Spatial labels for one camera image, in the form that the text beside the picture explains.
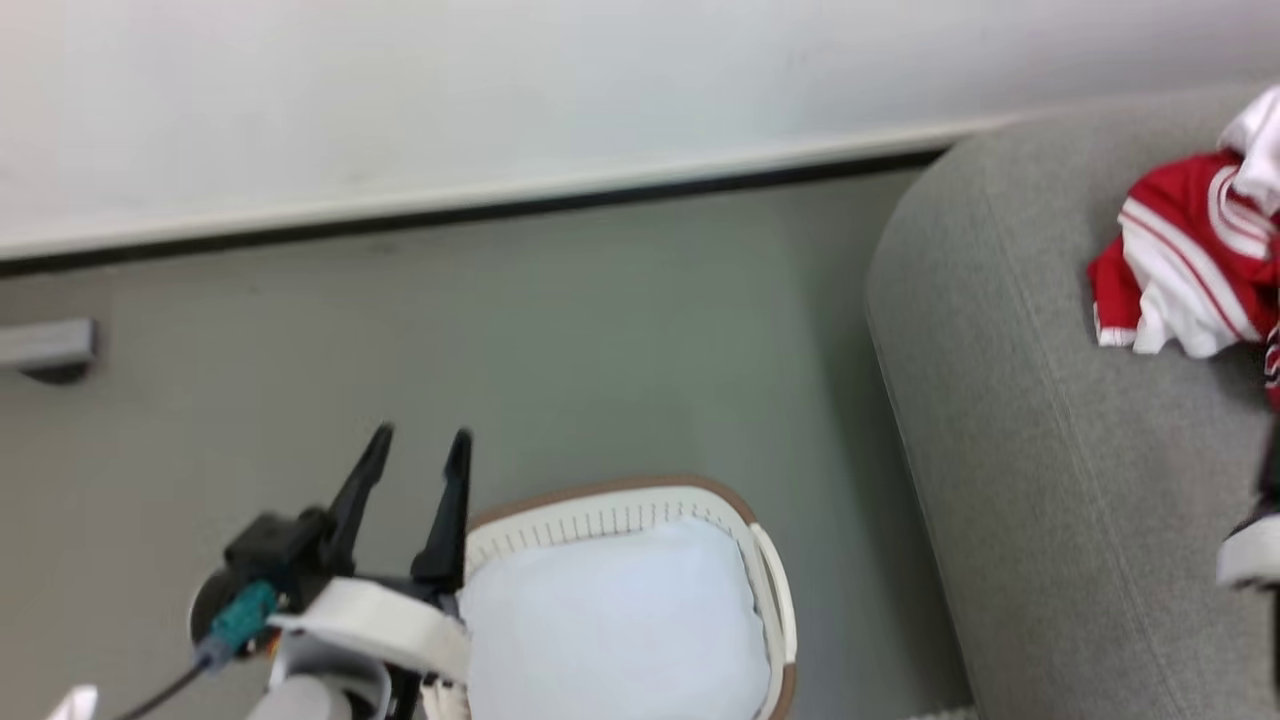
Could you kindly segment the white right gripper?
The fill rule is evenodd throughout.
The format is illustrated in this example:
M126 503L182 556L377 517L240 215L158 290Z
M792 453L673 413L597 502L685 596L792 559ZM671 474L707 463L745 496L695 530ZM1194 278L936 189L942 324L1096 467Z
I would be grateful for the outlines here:
M1279 584L1279 420L1272 420L1256 482L1256 515L1220 544L1216 582L1231 588Z

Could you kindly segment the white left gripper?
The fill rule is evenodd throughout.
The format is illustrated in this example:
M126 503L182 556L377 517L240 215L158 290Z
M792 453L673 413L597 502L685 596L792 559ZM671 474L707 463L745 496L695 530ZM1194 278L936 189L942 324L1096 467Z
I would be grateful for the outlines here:
M372 488L384 473L394 432L392 423L375 429L329 507L332 529L321 547L329 573L355 573L358 530ZM465 582L472 452L472 432L460 428L443 468L444 489L428 542L411 562L412 579L436 593L456 593ZM375 582L334 578L306 610L275 612L268 625L302 632L421 675L468 683L471 643L463 623Z

